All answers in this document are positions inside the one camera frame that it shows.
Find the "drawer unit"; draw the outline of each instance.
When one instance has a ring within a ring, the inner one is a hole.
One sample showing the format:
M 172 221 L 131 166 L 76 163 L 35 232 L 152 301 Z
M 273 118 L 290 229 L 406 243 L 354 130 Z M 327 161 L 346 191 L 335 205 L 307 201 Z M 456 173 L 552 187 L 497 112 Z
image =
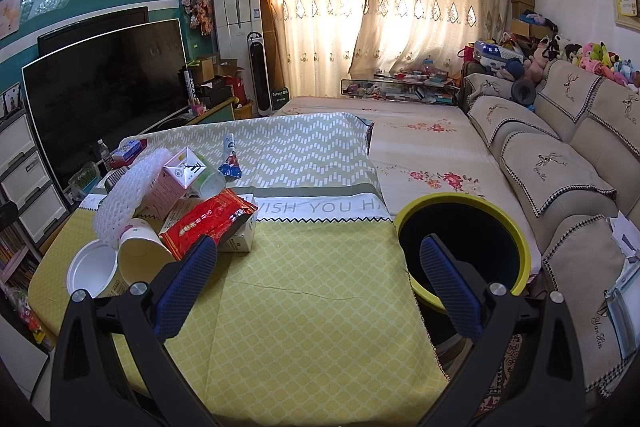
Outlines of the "drawer unit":
M 0 174 L 24 159 L 35 147 L 33 136 L 23 113 L 16 120 L 8 120 L 7 126 L 0 130 Z
M 37 243 L 46 232 L 49 232 L 47 229 L 65 213 L 64 203 L 60 200 L 55 187 L 49 184 L 49 187 L 20 214 L 19 219 L 33 242 Z
M 37 151 L 22 161 L 14 171 L 2 181 L 4 193 L 22 208 L 27 200 L 49 182 L 49 175 Z

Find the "red snack bag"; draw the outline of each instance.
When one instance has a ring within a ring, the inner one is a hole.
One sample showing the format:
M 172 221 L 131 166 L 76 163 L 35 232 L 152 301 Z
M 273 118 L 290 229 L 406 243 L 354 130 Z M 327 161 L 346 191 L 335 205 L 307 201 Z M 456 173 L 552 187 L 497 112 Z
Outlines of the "red snack bag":
M 246 222 L 258 207 L 244 201 L 229 188 L 203 201 L 180 218 L 169 230 L 160 234 L 162 241 L 180 261 L 202 234 L 216 245 L 224 243 Z

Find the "blue gripper pad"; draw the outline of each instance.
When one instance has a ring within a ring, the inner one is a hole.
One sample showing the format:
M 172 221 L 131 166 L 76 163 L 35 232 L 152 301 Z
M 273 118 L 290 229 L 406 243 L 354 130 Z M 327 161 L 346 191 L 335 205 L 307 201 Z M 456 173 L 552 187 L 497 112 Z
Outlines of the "blue gripper pad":
M 199 239 L 156 304 L 154 333 L 161 342 L 175 337 L 216 267 L 218 248 L 209 236 Z
M 447 253 L 431 237 L 420 244 L 420 265 L 461 337 L 476 343 L 482 335 L 480 302 Z

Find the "hanging decoration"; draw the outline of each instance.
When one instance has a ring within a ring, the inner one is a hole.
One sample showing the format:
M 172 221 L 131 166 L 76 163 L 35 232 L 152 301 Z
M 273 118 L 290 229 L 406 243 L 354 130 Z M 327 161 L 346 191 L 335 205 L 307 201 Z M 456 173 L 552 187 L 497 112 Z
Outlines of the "hanging decoration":
M 211 35 L 211 0 L 182 0 L 185 12 L 191 16 L 189 26 L 200 27 L 202 35 Z

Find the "trash can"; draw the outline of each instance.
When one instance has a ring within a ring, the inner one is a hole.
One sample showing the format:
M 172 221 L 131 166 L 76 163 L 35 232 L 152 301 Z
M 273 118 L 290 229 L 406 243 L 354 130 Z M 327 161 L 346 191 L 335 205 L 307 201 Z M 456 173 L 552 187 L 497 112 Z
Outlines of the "trash can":
M 488 201 L 456 192 L 430 194 L 405 206 L 395 220 L 398 240 L 418 299 L 441 313 L 442 302 L 420 266 L 420 243 L 435 233 L 460 261 L 487 281 L 519 295 L 529 278 L 529 247 L 515 222 Z

